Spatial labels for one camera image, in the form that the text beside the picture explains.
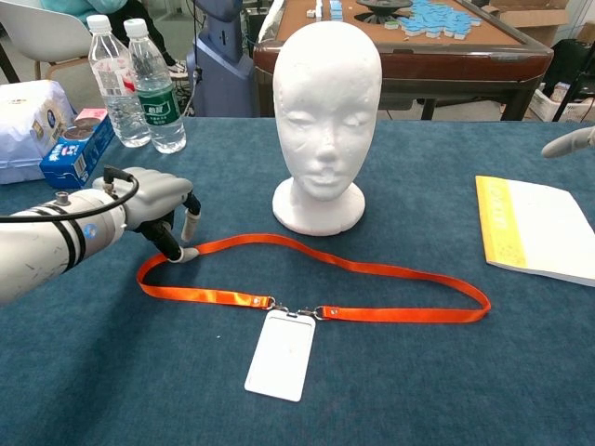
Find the white ID badge holder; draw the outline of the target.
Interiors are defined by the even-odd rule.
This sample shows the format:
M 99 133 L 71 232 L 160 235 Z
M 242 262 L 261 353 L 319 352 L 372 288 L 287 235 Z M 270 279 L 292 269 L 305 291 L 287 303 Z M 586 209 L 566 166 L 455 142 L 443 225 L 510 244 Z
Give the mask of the white ID badge holder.
M 248 369 L 245 390 L 299 402 L 315 328 L 316 322 L 312 316 L 270 310 Z

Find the brown mahjong table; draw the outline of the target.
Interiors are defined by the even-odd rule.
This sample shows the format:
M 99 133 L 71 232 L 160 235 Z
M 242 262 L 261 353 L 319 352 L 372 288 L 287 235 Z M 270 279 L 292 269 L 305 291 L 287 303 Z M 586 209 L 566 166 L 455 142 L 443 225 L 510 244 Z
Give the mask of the brown mahjong table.
M 424 99 L 422 116 L 433 115 L 439 99 L 480 98 L 504 104 L 501 118 L 520 121 L 553 57 L 552 50 L 465 0 L 437 0 L 481 19 L 463 40 L 443 35 L 408 36 L 402 30 L 363 23 L 366 11 L 355 0 L 341 0 L 344 22 L 364 31 L 382 63 L 380 106 Z

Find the white cloth bundle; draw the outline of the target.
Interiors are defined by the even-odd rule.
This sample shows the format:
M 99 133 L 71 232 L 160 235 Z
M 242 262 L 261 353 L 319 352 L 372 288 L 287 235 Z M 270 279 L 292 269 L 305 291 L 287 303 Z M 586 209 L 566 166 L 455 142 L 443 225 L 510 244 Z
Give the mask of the white cloth bundle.
M 284 3 L 285 0 L 273 0 L 258 33 L 258 44 L 275 39 L 283 17 Z

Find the water bottle red label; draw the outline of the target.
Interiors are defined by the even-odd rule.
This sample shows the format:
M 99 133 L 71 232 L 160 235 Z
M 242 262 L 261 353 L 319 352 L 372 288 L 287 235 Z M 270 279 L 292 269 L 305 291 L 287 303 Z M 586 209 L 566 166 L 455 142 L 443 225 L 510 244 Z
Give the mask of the water bottle red label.
M 86 18 L 92 34 L 88 61 L 107 108 L 115 135 L 128 148 L 140 148 L 151 136 L 135 89 L 128 50 L 112 34 L 107 16 Z

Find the seated person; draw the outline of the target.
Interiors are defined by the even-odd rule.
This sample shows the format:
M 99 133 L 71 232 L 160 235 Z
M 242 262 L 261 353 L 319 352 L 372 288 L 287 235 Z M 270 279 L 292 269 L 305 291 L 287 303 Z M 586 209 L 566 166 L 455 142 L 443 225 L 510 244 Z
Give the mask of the seated person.
M 174 59 L 165 47 L 165 39 L 155 27 L 146 7 L 139 0 L 39 0 L 44 9 L 68 14 L 78 18 L 87 25 L 86 19 L 91 15 L 105 15 L 112 25 L 113 35 L 129 46 L 124 22 L 131 19 L 143 19 L 147 25 L 149 36 L 161 52 L 172 79 L 187 76 L 186 62 Z

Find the blue grey machine base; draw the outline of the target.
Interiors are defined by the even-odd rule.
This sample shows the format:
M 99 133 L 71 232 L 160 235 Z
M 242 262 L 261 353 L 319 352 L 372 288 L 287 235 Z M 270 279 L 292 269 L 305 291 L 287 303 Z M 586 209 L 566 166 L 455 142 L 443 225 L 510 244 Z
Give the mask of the blue grey machine base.
M 252 118 L 258 114 L 254 62 L 243 50 L 243 0 L 192 0 L 205 15 L 188 54 L 200 76 L 193 98 L 200 117 Z

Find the small pink box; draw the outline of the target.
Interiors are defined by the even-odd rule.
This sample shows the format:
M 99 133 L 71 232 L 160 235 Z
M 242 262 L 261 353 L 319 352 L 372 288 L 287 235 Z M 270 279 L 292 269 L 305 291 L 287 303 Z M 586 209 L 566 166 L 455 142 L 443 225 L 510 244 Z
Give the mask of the small pink box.
M 94 126 L 100 124 L 107 116 L 106 109 L 85 108 L 80 111 L 73 123 L 78 126 Z

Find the pile of blue mahjong tiles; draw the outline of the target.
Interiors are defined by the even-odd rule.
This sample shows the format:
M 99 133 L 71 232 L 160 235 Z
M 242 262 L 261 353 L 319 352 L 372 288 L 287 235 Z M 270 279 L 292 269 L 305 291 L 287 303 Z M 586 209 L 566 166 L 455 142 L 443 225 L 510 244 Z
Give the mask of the pile of blue mahjong tiles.
M 387 30 L 401 30 L 406 37 L 426 36 L 465 40 L 471 29 L 482 25 L 483 20 L 469 12 L 455 9 L 444 2 L 413 0 L 404 11 L 398 9 L 385 21 Z

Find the water bottle green label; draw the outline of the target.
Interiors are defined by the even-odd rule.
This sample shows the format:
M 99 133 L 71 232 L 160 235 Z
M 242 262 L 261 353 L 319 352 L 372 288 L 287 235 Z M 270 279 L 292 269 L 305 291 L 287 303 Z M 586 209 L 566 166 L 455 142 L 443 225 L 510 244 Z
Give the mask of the water bottle green label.
M 135 88 L 153 146 L 163 154 L 182 151 L 186 133 L 174 83 L 164 57 L 149 36 L 143 19 L 124 21 Z

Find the yellow and white book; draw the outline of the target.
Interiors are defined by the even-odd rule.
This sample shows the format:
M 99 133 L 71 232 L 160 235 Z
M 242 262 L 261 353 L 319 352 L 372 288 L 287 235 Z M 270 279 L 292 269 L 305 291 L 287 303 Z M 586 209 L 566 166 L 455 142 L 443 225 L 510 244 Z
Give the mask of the yellow and white book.
M 487 263 L 595 287 L 595 231 L 567 190 L 475 178 Z

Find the blue velvet tablecloth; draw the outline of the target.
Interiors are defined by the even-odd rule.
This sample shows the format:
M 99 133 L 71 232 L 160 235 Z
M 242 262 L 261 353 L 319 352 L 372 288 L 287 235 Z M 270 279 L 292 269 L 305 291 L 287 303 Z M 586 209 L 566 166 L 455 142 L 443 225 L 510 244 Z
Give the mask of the blue velvet tablecloth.
M 137 233 L 0 307 L 0 446 L 595 446 L 595 288 L 484 259 L 475 178 L 570 191 L 595 226 L 595 150 L 570 124 L 380 121 L 364 216 L 305 244 L 470 282 L 472 324 L 316 325 L 302 399 L 244 388 L 261 310 L 145 295 Z

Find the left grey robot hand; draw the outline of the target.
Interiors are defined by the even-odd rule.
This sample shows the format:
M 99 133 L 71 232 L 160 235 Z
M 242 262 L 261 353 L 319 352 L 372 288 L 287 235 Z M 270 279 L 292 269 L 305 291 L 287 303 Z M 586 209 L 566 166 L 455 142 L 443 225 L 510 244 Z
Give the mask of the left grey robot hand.
M 189 242 L 201 216 L 201 203 L 192 183 L 183 177 L 143 167 L 125 169 L 139 183 L 125 204 L 126 228 L 142 234 L 171 263 L 186 263 L 199 256 L 197 248 L 182 247 L 172 235 L 175 210 L 186 208 L 181 240 Z

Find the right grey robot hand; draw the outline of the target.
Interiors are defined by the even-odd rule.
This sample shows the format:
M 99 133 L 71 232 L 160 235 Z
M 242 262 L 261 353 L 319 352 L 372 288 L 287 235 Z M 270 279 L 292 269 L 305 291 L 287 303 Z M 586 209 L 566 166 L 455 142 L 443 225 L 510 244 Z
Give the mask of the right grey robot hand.
M 595 147 L 595 126 L 555 138 L 544 146 L 541 154 L 544 158 L 557 158 L 591 147 Z

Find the brown cardboard box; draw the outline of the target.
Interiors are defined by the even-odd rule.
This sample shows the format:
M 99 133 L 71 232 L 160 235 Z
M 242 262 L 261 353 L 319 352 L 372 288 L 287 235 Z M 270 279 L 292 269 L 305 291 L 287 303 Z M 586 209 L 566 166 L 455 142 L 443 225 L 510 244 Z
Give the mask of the brown cardboard box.
M 558 28 L 569 22 L 570 0 L 489 0 L 483 10 L 499 20 L 552 46 Z

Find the white foam mannequin head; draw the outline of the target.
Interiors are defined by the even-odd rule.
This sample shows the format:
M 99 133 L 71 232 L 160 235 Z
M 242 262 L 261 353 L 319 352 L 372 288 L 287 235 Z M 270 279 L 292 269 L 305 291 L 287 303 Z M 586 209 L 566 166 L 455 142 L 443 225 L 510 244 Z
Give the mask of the white foam mannequin head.
M 353 25 L 315 22 L 284 43 L 272 86 L 290 177 L 275 189 L 272 212 L 286 228 L 330 236 L 363 216 L 365 198 L 354 179 L 375 133 L 381 84 L 377 48 Z

